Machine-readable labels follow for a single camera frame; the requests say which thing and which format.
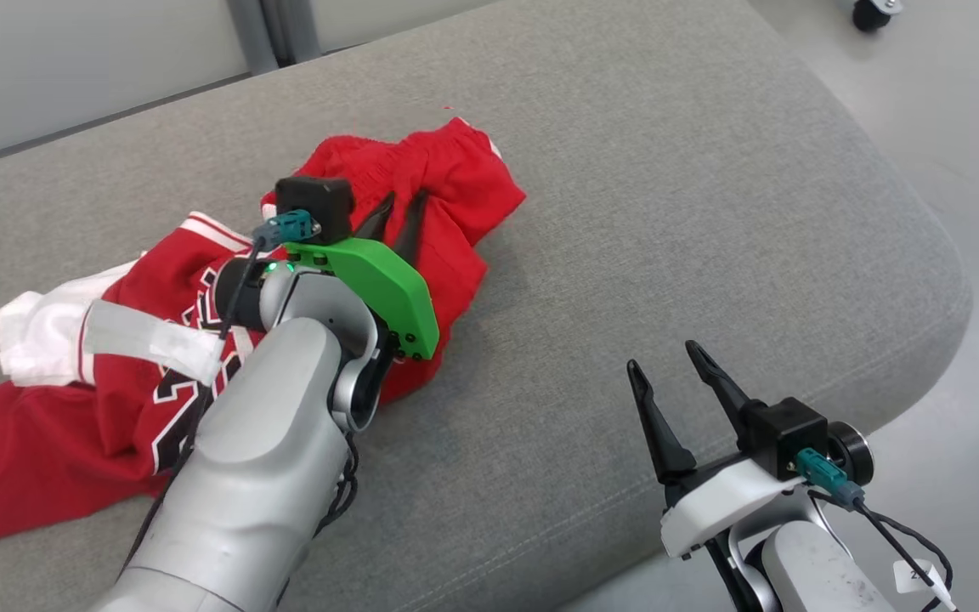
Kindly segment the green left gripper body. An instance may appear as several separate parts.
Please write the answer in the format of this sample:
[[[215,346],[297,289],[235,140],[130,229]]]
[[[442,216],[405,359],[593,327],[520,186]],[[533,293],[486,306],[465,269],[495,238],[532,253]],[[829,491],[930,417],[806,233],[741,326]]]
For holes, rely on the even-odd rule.
[[[288,241],[289,257],[331,272],[398,336],[405,356],[430,360],[440,332],[433,301],[419,271],[383,241],[345,239],[330,245]]]

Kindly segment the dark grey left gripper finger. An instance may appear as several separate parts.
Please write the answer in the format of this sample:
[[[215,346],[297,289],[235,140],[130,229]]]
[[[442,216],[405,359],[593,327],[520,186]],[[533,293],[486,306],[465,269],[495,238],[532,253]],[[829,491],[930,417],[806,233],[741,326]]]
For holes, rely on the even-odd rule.
[[[407,207],[405,207],[404,223],[399,229],[392,249],[409,266],[418,264],[421,247],[421,235],[424,225],[425,208],[427,208],[430,191],[418,190]]]
[[[392,217],[393,209],[395,209],[395,191],[389,191],[351,236],[354,239],[385,241],[386,225]]]

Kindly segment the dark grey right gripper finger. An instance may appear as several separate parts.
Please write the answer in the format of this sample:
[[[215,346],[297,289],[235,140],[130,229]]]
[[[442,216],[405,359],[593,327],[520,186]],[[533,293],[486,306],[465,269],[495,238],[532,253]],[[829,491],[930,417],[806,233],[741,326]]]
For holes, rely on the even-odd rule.
[[[683,448],[656,404],[655,391],[636,360],[629,360],[626,373],[636,403],[638,421],[648,446],[655,477],[661,485],[672,487],[691,476],[697,468],[694,454]]]
[[[686,341],[685,351],[687,351],[700,380],[715,392],[724,414],[726,414],[732,429],[737,434],[737,447],[749,449],[749,428],[743,421],[742,408],[750,403],[751,398],[717,364],[717,361],[704,350],[699,342]]]

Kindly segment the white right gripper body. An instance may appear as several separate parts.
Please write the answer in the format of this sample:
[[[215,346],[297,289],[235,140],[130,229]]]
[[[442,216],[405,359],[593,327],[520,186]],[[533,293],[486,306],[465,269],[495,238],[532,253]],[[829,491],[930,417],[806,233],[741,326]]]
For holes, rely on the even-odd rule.
[[[786,490],[803,485],[804,477],[782,481],[750,458],[719,469],[715,476],[688,492],[660,520],[665,553],[679,558],[734,526]]]

